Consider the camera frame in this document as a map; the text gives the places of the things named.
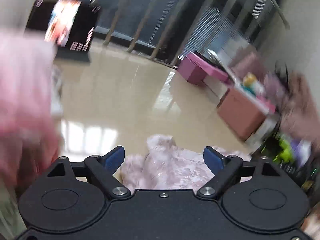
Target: metal pivot bolt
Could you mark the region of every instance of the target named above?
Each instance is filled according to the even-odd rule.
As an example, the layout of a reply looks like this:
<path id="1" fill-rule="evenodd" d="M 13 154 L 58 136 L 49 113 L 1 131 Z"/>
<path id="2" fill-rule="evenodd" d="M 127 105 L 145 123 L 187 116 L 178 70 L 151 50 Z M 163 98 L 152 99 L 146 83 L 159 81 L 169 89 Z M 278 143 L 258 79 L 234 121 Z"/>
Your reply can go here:
<path id="1" fill-rule="evenodd" d="M 199 189 L 199 192 L 202 195 L 210 196 L 213 195 L 216 191 L 212 187 L 202 187 L 201 189 Z"/>
<path id="2" fill-rule="evenodd" d="M 127 194 L 127 192 L 128 192 L 128 189 L 125 188 L 125 187 L 115 187 L 112 190 L 112 193 L 115 194 L 115 195 L 118 195 L 118 196 L 122 196 L 124 194 Z"/>
<path id="3" fill-rule="evenodd" d="M 161 194 L 159 195 L 159 197 L 161 197 L 161 198 L 167 198 L 167 197 L 169 197 L 169 194 L 167 194 L 167 193 L 161 193 Z"/>

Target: beige tile floor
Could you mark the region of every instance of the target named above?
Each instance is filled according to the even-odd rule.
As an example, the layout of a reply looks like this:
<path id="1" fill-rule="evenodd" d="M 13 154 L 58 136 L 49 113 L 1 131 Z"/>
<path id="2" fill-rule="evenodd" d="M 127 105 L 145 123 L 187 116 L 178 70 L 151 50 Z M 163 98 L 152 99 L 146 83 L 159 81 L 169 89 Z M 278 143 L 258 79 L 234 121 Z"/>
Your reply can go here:
<path id="1" fill-rule="evenodd" d="M 91 59 L 90 65 L 55 62 L 63 71 L 63 155 L 70 161 L 117 145 L 126 154 L 145 154 L 147 137 L 156 133 L 199 153 L 212 145 L 247 151 L 218 117 L 217 99 L 175 70 L 97 42 Z"/>

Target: triangular cutout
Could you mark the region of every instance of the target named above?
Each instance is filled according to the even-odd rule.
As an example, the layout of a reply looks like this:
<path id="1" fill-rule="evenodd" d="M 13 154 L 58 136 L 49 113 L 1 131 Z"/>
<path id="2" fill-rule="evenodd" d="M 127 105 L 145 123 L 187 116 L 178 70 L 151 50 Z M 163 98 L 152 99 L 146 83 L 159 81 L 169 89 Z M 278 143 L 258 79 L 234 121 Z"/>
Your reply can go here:
<path id="1" fill-rule="evenodd" d="M 262 175 L 263 176 L 273 176 L 273 177 L 279 177 L 279 173 L 276 172 L 276 170 L 272 167 L 270 163 L 265 163 L 263 165 L 262 169 Z"/>
<path id="2" fill-rule="evenodd" d="M 48 175 L 48 177 L 65 176 L 66 171 L 64 170 L 63 163 L 59 163 Z"/>

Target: circular disc cover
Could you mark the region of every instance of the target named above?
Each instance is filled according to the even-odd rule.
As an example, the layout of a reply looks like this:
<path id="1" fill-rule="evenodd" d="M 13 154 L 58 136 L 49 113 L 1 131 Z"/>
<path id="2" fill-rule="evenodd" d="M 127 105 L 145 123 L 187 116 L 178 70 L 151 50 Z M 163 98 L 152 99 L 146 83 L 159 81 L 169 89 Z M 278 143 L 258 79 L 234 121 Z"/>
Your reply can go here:
<path id="1" fill-rule="evenodd" d="M 222 197 L 222 206 L 236 223 L 260 232 L 297 226 L 308 212 L 305 193 L 287 179 L 259 177 L 236 184 Z"/>
<path id="2" fill-rule="evenodd" d="M 32 185 L 20 198 L 19 211 L 27 225 L 65 231 L 92 221 L 104 204 L 103 193 L 94 185 L 55 177 Z"/>

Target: yellow object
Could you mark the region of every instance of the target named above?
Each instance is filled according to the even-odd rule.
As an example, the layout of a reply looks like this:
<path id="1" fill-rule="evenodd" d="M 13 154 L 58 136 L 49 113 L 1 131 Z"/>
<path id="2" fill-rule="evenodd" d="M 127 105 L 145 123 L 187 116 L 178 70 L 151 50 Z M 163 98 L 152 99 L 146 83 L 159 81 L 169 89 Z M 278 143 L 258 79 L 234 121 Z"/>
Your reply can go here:
<path id="1" fill-rule="evenodd" d="M 257 78 L 252 73 L 248 73 L 242 80 L 242 83 L 245 87 L 250 87 L 254 82 L 257 81 Z"/>

